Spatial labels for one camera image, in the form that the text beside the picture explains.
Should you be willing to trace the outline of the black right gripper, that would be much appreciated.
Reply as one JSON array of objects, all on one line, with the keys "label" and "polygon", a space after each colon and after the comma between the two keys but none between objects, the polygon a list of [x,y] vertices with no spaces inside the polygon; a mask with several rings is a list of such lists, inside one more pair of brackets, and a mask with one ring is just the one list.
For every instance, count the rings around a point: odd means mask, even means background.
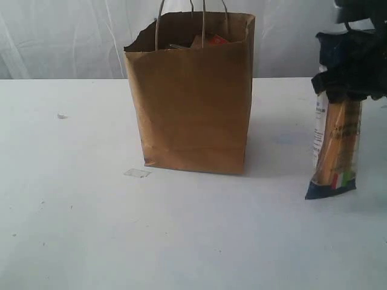
[{"label": "black right gripper", "polygon": [[335,1],[343,33],[316,35],[324,71],[311,83],[331,102],[360,102],[386,96],[386,1]]}]

